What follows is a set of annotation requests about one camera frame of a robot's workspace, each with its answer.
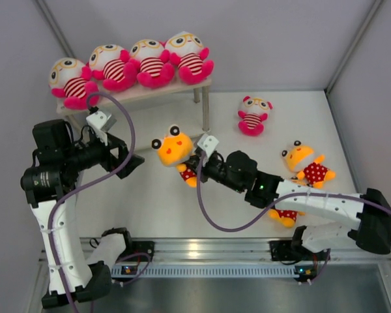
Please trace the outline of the pink panda plush face down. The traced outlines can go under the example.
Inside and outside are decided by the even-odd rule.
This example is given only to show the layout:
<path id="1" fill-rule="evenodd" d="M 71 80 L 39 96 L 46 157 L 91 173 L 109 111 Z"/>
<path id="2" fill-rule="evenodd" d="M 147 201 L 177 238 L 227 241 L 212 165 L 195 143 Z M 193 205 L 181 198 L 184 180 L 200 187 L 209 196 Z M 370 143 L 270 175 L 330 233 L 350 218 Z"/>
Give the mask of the pink panda plush face down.
<path id="1" fill-rule="evenodd" d="M 117 44 L 97 46 L 88 61 L 93 78 L 102 82 L 104 89 L 118 93 L 137 82 L 137 68 L 129 62 L 126 49 Z"/>

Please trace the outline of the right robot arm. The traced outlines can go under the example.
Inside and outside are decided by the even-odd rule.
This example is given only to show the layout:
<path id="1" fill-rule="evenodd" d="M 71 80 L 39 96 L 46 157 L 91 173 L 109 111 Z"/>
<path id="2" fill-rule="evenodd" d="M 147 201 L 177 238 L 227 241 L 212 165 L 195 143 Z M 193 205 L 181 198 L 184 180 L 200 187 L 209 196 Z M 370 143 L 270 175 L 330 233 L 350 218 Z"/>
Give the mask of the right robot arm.
<path id="1" fill-rule="evenodd" d="M 383 193 L 369 188 L 364 194 L 336 194 L 295 183 L 258 170 L 257 162 L 235 151 L 226 159 L 203 153 L 185 164 L 200 183 L 209 179 L 244 195 L 250 205 L 262 209 L 302 211 L 327 219 L 328 224 L 298 227 L 291 240 L 297 258 L 354 243 L 372 254 L 391 252 L 391 207 Z"/>

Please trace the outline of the pink panda plush with glasses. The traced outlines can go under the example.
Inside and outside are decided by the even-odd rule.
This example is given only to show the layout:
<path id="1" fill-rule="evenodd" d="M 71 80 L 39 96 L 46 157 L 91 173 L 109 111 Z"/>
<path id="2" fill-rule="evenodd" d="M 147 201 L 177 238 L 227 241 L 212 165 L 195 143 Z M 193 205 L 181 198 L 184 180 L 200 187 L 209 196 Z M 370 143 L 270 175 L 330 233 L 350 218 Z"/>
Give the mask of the pink panda plush with glasses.
<path id="1" fill-rule="evenodd" d="M 208 59 L 210 50 L 193 33 L 182 31 L 172 36 L 166 41 L 165 49 L 169 51 L 169 62 L 187 85 L 201 83 L 214 70 L 214 61 Z"/>

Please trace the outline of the orange plush top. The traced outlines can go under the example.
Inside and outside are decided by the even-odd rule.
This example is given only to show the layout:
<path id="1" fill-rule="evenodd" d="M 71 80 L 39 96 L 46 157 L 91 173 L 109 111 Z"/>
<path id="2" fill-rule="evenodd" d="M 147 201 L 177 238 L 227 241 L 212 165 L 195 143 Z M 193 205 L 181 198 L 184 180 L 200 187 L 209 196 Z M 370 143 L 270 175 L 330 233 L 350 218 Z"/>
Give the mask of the orange plush top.
<path id="1" fill-rule="evenodd" d="M 153 139 L 151 147 L 163 166 L 174 167 L 189 187 L 197 186 L 197 174 L 186 164 L 193 155 L 193 143 L 178 125 L 171 125 L 163 138 Z"/>

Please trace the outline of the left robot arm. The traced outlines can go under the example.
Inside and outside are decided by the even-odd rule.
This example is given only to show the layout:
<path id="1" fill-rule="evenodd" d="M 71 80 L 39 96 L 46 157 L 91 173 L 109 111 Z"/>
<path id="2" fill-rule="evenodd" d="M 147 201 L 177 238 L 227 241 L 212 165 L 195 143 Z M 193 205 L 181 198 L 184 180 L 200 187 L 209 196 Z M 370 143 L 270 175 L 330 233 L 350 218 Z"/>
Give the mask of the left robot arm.
<path id="1" fill-rule="evenodd" d="M 55 119 L 33 127 L 36 149 L 33 165 L 20 184 L 34 214 L 44 242 L 50 283 L 42 298 L 43 308 L 75 302 L 95 301 L 110 293 L 111 270 L 115 262 L 134 253 L 126 228 L 112 228 L 102 234 L 89 258 L 83 254 L 76 226 L 76 182 L 80 172 L 100 165 L 117 177 L 129 176 L 145 159 L 131 154 L 127 144 L 109 134 L 103 143 L 90 134 L 88 143 L 75 142 L 68 122 Z"/>

